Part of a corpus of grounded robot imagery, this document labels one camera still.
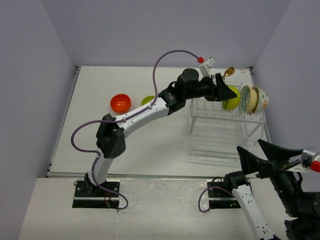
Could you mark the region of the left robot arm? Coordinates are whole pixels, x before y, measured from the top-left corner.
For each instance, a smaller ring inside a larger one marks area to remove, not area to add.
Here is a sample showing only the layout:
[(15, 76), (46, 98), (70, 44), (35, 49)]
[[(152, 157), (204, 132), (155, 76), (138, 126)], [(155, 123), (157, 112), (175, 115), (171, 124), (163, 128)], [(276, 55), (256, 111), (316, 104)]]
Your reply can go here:
[(97, 197), (103, 193), (107, 172), (113, 159), (126, 150), (125, 139), (148, 123), (169, 116), (184, 108), (186, 101), (204, 97), (210, 102), (222, 102), (237, 97), (223, 81), (220, 73), (199, 79), (199, 73), (186, 68), (162, 90), (152, 102), (117, 117), (105, 115), (96, 133), (99, 149), (95, 166), (85, 174), (86, 190)]

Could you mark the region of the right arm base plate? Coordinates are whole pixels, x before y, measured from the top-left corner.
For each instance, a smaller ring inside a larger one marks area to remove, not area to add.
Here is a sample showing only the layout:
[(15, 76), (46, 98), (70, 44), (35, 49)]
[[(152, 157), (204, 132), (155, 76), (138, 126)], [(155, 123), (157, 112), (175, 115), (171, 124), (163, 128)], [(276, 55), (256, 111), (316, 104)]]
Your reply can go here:
[[(224, 179), (222, 177), (214, 177), (213, 180), (207, 182), (207, 187), (219, 187), (225, 189)], [(208, 190), (209, 207), (211, 209), (240, 209), (238, 201), (231, 197), (228, 193), (221, 189), (211, 188)]]

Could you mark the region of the orange bowl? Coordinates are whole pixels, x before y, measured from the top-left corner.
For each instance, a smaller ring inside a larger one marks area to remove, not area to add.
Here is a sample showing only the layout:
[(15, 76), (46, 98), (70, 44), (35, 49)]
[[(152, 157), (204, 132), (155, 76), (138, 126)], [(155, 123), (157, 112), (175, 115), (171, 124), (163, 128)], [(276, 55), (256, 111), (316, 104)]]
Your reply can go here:
[(124, 93), (119, 93), (113, 96), (110, 100), (110, 107), (115, 112), (125, 112), (131, 107), (131, 98)]
[(116, 113), (126, 113), (130, 110), (132, 102), (130, 99), (116, 99), (110, 101), (111, 109)]

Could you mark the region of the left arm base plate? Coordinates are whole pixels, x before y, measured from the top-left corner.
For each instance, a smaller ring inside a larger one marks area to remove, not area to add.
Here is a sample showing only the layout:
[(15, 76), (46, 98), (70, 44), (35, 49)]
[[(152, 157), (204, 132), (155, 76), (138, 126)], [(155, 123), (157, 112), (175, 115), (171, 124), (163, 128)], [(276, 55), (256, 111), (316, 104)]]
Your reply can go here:
[(118, 209), (119, 196), (100, 188), (90, 191), (84, 180), (76, 180), (72, 208), (74, 209)]

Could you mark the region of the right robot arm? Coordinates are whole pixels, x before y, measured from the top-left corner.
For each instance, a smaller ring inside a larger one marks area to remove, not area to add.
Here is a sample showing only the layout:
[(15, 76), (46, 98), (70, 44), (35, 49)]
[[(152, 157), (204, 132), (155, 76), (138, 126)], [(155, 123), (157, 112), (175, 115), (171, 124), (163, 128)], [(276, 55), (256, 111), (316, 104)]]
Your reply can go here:
[(289, 149), (258, 140), (265, 158), (238, 146), (241, 169), (224, 177), (223, 191), (234, 197), (249, 223), (255, 240), (277, 240), (275, 224), (263, 217), (251, 189), (248, 175), (268, 179), (282, 211), (288, 240), (320, 238), (320, 193), (303, 190), (303, 173), (320, 171), (320, 152), (314, 148)]

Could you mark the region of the teal patterned white bowl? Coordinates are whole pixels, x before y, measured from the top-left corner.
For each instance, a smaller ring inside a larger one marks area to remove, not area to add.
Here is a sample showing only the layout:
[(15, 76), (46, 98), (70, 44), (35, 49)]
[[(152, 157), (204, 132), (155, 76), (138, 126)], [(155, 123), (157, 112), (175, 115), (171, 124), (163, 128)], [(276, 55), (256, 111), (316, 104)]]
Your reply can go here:
[(240, 91), (239, 112), (253, 114), (258, 106), (258, 93), (252, 87), (245, 85)]

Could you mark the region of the yellow floral white bowl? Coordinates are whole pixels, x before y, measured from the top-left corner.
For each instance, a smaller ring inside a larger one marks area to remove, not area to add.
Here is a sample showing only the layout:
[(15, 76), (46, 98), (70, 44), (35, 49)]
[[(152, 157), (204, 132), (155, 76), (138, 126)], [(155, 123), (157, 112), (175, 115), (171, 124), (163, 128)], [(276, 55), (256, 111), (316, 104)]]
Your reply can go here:
[(258, 96), (258, 102), (255, 110), (253, 111), (254, 114), (259, 114), (262, 112), (269, 104), (269, 97), (266, 94), (264, 90), (261, 88), (254, 86), (253, 89), (256, 91), (257, 96)]

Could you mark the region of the green bowl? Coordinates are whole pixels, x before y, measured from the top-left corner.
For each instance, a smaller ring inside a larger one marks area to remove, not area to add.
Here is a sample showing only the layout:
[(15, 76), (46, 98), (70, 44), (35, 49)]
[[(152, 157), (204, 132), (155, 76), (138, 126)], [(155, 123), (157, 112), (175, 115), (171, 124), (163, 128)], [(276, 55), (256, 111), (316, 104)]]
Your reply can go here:
[(144, 97), (144, 98), (142, 99), (142, 101), (141, 101), (141, 106), (152, 102), (154, 98), (155, 98), (154, 95), (149, 95), (149, 96)]
[(241, 94), (239, 89), (234, 86), (234, 85), (228, 85), (228, 87), (236, 94), (235, 98), (226, 100), (222, 102), (222, 109), (225, 111), (233, 111), (235, 110), (239, 103), (240, 103), (240, 98), (241, 98)]

